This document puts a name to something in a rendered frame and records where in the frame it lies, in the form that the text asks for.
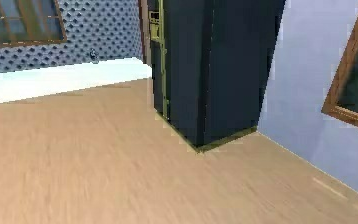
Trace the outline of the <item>black fridge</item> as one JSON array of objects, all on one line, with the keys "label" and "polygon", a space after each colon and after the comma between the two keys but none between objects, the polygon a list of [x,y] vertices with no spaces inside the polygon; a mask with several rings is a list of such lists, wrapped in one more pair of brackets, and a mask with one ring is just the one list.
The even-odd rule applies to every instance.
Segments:
[{"label": "black fridge", "polygon": [[196,151],[256,131],[287,0],[147,0],[155,110]]}]

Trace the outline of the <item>white kitchen counter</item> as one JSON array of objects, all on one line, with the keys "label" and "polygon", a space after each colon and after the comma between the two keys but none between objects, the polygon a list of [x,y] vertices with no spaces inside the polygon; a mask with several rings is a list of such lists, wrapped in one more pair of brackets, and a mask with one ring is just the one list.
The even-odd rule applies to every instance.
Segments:
[{"label": "white kitchen counter", "polygon": [[0,73],[0,103],[151,76],[151,67],[135,57]]}]

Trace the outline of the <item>brown framed window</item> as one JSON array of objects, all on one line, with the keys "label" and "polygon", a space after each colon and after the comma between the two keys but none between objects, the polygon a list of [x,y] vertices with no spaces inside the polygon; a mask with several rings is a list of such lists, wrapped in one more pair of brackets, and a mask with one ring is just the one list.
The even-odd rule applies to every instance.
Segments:
[{"label": "brown framed window", "polygon": [[322,112],[358,127],[358,16],[322,106]]},{"label": "brown framed window", "polygon": [[0,48],[66,41],[58,0],[0,0]]}]

